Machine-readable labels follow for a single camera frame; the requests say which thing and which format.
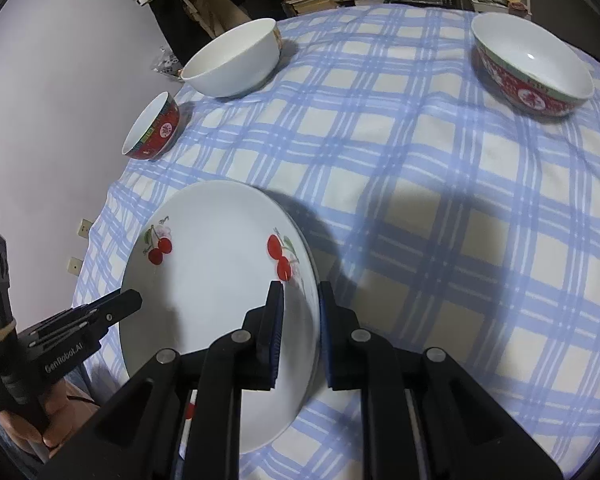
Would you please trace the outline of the wall power socket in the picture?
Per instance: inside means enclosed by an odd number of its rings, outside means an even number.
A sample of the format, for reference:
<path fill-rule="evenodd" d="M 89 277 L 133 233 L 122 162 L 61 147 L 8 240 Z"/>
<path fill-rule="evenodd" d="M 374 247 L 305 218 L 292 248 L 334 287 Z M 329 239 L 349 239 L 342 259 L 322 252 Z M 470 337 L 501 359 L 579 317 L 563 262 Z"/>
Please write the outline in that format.
<path fill-rule="evenodd" d="M 78 234 L 78 237 L 82 237 L 87 240 L 88 236 L 90 235 L 92 225 L 93 222 L 91 222 L 91 220 L 82 219 L 78 227 L 78 232 L 76 232 L 76 234 Z"/>

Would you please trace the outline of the red patterned bowl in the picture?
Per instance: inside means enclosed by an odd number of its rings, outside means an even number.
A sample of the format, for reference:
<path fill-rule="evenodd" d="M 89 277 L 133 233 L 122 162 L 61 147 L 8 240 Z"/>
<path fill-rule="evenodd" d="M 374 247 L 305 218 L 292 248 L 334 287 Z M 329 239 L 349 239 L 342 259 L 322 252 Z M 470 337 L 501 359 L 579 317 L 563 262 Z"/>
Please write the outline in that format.
<path fill-rule="evenodd" d="M 122 145 L 122 154 L 137 160 L 156 158 L 174 138 L 180 119 L 174 97 L 161 92 L 136 118 Z"/>
<path fill-rule="evenodd" d="M 509 102 L 564 117 L 592 98 L 593 78 L 568 44 L 524 18 L 480 13 L 470 26 L 478 55 Z"/>

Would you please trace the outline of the blue plaid tablecloth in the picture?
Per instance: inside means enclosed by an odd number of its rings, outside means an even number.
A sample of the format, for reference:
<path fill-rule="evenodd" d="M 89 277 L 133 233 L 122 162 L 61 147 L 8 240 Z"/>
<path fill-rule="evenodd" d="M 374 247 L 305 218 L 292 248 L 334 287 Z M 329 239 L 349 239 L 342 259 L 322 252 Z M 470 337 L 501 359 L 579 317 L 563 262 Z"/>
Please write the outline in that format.
<path fill-rule="evenodd" d="M 566 476 L 600 443 L 600 63 L 572 115 L 526 115 L 483 68 L 471 15 L 409 6 L 280 25 L 249 96 L 178 92 L 174 148 L 130 162 L 74 300 L 121 284 L 152 213 L 196 181 L 263 188 L 340 304 L 397 346 L 445 348 Z"/>

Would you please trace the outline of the cherry plate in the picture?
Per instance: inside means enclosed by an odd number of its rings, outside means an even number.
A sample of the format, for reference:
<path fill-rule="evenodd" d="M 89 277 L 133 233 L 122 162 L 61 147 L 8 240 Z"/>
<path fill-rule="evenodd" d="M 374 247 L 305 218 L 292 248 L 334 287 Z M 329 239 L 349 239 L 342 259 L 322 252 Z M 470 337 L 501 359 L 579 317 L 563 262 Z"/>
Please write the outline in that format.
<path fill-rule="evenodd" d="M 237 330 L 248 310 L 264 305 L 272 281 L 284 286 L 278 376 L 274 390 L 242 395 L 242 453 L 262 448 L 291 425 L 314 376 L 317 275 L 299 229 L 275 200 L 249 185 L 192 184 L 148 220 L 122 281 L 143 300 L 119 324 L 129 374 L 162 348 L 185 354 Z"/>

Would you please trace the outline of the large white bowl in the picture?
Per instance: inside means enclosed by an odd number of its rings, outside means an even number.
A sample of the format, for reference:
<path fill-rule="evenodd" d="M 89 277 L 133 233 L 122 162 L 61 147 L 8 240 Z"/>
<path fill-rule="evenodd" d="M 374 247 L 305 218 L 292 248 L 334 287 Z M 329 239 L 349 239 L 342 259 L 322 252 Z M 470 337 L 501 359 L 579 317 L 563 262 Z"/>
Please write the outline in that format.
<path fill-rule="evenodd" d="M 230 98 L 260 86 L 277 66 L 282 36 L 272 18 L 223 32 L 183 67 L 181 80 L 204 96 Z"/>

